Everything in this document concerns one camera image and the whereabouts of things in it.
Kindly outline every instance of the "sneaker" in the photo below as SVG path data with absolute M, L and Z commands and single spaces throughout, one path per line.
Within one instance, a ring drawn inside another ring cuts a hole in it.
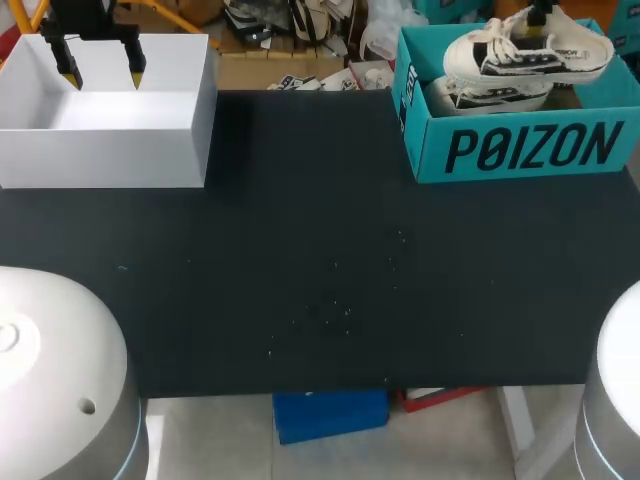
M 557 5 L 541 34 L 527 36 L 531 8 L 458 38 L 445 53 L 446 74 L 458 84 L 495 88 L 541 80 L 589 83 L 604 72 L 614 55 L 611 40 L 578 25 Z
M 440 77 L 427 86 L 425 98 L 434 117 L 519 113 L 538 110 L 552 89 L 550 82 L 490 89 L 461 87 L 451 78 Z

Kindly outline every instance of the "white table leg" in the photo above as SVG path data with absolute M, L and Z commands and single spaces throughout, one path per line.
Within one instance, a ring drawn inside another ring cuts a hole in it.
M 498 390 L 517 480 L 543 480 L 563 453 L 571 447 L 584 385 L 566 391 L 546 418 L 537 435 L 522 387 Z

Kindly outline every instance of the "blue container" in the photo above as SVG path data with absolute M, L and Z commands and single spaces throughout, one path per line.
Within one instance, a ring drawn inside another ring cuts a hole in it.
M 600 32 L 593 20 L 579 23 Z M 640 86 L 615 56 L 574 90 L 583 108 L 434 118 L 421 82 L 444 75 L 444 53 L 481 24 L 403 28 L 393 102 L 419 183 L 615 172 L 640 137 Z
M 640 1 L 619 0 L 609 38 L 620 55 L 640 52 Z
M 488 8 L 493 0 L 415 0 L 414 8 L 429 19 L 431 25 L 458 23 L 473 10 Z
M 381 390 L 273 395 L 280 443 L 303 442 L 386 425 L 387 393 Z

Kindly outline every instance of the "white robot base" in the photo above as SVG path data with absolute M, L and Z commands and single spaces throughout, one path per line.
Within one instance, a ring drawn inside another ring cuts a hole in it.
M 0 267 L 0 478 L 144 480 L 149 446 L 122 332 L 83 286 Z

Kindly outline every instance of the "yellow frame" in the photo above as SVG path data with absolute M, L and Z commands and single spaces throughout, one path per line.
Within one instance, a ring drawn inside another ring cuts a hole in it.
M 194 27 L 184 18 L 176 15 L 167 7 L 160 5 L 155 0 L 118 0 L 118 3 L 142 3 L 189 33 L 204 33 L 202 30 Z M 31 19 L 29 19 L 27 11 L 24 9 L 22 0 L 9 0 L 9 8 L 16 19 L 16 24 L 18 25 L 20 33 L 35 33 L 38 31 L 38 28 L 40 28 L 40 22 L 49 8 L 49 0 L 40 0 L 38 2 L 36 11 Z M 220 43 L 213 38 L 209 38 L 209 45 L 213 48 L 218 48 Z

